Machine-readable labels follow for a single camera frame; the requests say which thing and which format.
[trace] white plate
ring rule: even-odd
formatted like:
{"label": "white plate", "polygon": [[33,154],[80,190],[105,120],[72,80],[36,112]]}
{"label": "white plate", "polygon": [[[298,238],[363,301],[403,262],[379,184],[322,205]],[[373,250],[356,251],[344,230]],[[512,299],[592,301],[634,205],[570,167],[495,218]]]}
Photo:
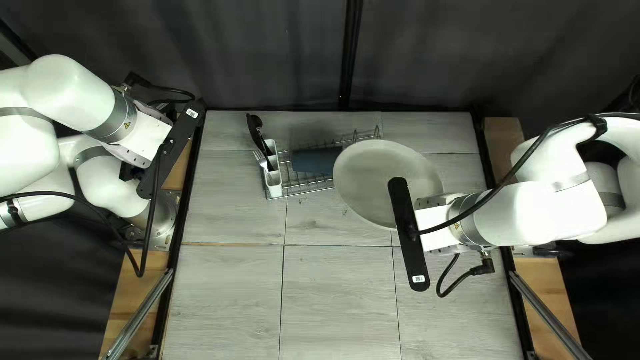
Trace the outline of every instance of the white plate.
{"label": "white plate", "polygon": [[434,166],[420,153],[387,140],[365,140],[342,151],[333,165],[333,183],[342,200],[375,226],[396,230],[387,190],[393,177],[406,179],[412,201],[442,193]]}

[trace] utensil holder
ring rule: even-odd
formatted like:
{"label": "utensil holder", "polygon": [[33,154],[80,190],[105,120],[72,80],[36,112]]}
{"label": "utensil holder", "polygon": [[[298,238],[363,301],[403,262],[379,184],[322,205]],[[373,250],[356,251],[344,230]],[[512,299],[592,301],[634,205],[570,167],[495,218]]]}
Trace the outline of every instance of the utensil holder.
{"label": "utensil holder", "polygon": [[282,176],[280,174],[280,164],[278,162],[278,150],[274,139],[265,139],[264,143],[271,150],[271,156],[267,156],[267,161],[274,168],[274,171],[263,169],[264,184],[271,198],[282,196]]}

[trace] wire dish rack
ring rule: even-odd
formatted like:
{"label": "wire dish rack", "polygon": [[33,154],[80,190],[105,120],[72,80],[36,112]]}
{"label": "wire dish rack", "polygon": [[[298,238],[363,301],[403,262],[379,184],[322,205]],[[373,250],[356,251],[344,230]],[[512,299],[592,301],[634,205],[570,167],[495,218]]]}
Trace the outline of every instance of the wire dish rack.
{"label": "wire dish rack", "polygon": [[331,141],[323,141],[310,145],[307,144],[295,149],[278,151],[278,164],[280,165],[280,174],[282,176],[282,196],[272,197],[269,190],[265,188],[264,193],[266,198],[279,199],[281,197],[289,197],[334,188],[333,177],[331,175],[324,176],[294,171],[291,163],[292,151],[322,149],[325,147],[342,147],[344,150],[347,146],[354,143],[372,139],[382,139],[380,128],[377,125],[373,130],[359,132],[357,129],[354,129],[353,133],[341,136],[337,139],[331,139]]}

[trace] blue sponge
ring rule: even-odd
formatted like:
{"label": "blue sponge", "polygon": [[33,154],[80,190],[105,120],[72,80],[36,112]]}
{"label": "blue sponge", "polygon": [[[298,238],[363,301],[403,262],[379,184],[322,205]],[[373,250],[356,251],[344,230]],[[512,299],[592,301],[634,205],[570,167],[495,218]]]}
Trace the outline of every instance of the blue sponge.
{"label": "blue sponge", "polygon": [[333,164],[342,152],[342,147],[297,150],[291,153],[291,167],[297,172],[315,175],[332,175]]}

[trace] fork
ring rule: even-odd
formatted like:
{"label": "fork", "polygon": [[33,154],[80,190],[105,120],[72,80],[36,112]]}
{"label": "fork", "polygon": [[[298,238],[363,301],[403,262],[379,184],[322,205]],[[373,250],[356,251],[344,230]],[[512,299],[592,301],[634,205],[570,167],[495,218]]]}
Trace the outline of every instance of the fork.
{"label": "fork", "polygon": [[256,150],[253,150],[253,156],[255,156],[255,159],[258,160],[258,165],[260,165],[260,167],[264,169],[264,172],[269,177],[269,182],[272,183],[273,180],[271,179],[271,174],[269,174],[269,165],[268,165],[269,160],[267,160],[267,158],[264,157],[263,153]]}

